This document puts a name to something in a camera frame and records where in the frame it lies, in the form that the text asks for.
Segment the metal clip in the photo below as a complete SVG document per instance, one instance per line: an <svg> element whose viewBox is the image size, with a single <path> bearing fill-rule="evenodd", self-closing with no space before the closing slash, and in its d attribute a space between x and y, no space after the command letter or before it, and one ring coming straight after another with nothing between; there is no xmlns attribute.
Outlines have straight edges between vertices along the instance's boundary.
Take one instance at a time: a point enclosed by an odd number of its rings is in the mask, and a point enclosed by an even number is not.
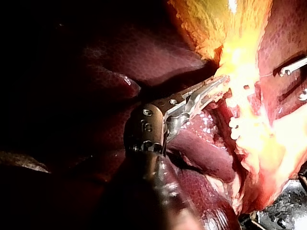
<svg viewBox="0 0 307 230"><path fill-rule="evenodd" d="M292 72L294 72L295 70L303 67L307 65L307 57L303 58L303 59L300 59L299 61L296 61L286 67L283 67L281 70L280 70L280 73L279 75L281 77L283 77L285 74L286 75L291 75Z"/></svg>

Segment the screw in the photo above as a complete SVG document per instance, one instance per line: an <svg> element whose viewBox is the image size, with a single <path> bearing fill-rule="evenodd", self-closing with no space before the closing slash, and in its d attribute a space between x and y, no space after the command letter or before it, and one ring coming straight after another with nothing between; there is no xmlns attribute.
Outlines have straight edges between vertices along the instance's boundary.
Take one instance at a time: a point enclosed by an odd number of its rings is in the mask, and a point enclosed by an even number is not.
<svg viewBox="0 0 307 230"><path fill-rule="evenodd" d="M286 228L287 226L287 223L282 219L282 218L279 218L278 221L277 221L277 224L282 227L283 229Z"/></svg>
<svg viewBox="0 0 307 230"><path fill-rule="evenodd" d="M171 99L171 100L169 100L169 103L172 104L172 105L175 105L175 104L177 104L177 101L175 99Z"/></svg>
<svg viewBox="0 0 307 230"><path fill-rule="evenodd" d="M145 116L152 116L153 112L150 109L143 109L143 114Z"/></svg>

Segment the metal pin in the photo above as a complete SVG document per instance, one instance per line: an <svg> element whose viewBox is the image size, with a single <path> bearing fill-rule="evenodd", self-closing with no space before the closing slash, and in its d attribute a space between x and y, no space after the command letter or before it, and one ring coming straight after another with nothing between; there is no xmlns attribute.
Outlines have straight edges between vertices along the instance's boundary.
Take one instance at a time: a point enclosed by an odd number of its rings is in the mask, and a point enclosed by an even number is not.
<svg viewBox="0 0 307 230"><path fill-rule="evenodd" d="M307 101L307 88L303 90L303 93L299 95L298 99L300 101Z"/></svg>
<svg viewBox="0 0 307 230"><path fill-rule="evenodd" d="M303 67L307 65L307 57L303 58L303 59L300 59L299 61L296 61L286 67L283 67L281 70L280 70L280 73L279 75L281 77L283 77L285 74L286 75L290 75L292 74L292 72L294 72L295 70Z"/></svg>

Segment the organ surface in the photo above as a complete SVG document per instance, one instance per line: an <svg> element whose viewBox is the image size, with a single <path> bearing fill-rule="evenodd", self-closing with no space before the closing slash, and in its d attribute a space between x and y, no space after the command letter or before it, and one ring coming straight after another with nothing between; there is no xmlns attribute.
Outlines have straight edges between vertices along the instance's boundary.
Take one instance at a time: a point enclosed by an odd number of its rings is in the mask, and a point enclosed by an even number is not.
<svg viewBox="0 0 307 230"><path fill-rule="evenodd" d="M231 96L217 113L228 121L234 152L247 172L233 206L237 212L263 209L307 159L307 105L294 93L306 87L306 71L289 78L276 74L307 51L307 27L301 26L306 1L170 0L168 5L195 51L219 63L215 75L230 76L224 91L230 89Z"/></svg>

